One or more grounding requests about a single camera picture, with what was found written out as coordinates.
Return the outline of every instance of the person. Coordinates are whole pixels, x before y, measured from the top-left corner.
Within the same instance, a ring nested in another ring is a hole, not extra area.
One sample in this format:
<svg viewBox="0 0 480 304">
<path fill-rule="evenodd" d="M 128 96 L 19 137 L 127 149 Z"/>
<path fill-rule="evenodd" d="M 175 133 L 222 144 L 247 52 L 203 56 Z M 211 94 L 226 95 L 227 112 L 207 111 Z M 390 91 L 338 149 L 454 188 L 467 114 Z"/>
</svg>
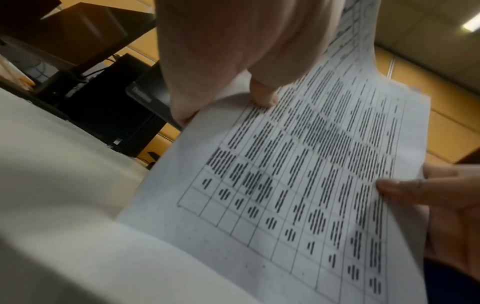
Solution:
<svg viewBox="0 0 480 304">
<path fill-rule="evenodd" d="M 185 126 L 248 70 L 252 100 L 306 74 L 335 34 L 344 0 L 156 0 L 161 69 L 172 116 Z M 380 179 L 389 200 L 430 206 L 425 256 L 480 280 L 480 167 L 423 167 L 425 180 Z"/>
</svg>

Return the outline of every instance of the paper sheet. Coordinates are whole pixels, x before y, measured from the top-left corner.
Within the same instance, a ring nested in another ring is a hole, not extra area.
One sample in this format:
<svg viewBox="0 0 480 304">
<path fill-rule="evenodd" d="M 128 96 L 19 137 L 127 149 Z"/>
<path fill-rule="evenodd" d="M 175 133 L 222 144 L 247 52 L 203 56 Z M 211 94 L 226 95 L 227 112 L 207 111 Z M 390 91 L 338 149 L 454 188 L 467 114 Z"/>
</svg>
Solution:
<svg viewBox="0 0 480 304">
<path fill-rule="evenodd" d="M 265 303 L 426 303 L 425 218 L 374 181 L 418 176 L 430 103 L 376 71 L 378 6 L 347 2 L 327 53 L 275 108 L 249 103 L 237 79 L 118 220 Z"/>
</svg>

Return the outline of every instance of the ceiling light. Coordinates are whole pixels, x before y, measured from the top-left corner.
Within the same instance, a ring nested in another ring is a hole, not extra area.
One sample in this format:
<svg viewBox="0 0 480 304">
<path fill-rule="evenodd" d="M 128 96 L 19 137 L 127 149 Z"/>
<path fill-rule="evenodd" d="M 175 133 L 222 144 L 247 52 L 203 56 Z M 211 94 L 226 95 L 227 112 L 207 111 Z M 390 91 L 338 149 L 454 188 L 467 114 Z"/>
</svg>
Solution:
<svg viewBox="0 0 480 304">
<path fill-rule="evenodd" d="M 467 21 L 467 23 L 465 23 L 462 28 L 469 32 L 475 32 L 476 30 L 478 30 L 480 28 L 480 13 Z"/>
</svg>

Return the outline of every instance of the desk surface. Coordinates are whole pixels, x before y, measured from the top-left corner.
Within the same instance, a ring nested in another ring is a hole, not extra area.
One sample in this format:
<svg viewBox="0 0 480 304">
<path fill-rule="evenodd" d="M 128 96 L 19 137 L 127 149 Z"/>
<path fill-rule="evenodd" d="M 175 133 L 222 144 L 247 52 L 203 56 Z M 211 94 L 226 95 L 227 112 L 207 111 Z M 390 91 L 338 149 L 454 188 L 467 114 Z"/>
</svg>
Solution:
<svg viewBox="0 0 480 304">
<path fill-rule="evenodd" d="M 1 38 L 61 70 L 82 73 L 154 27 L 153 14 L 78 3 Z"/>
</svg>

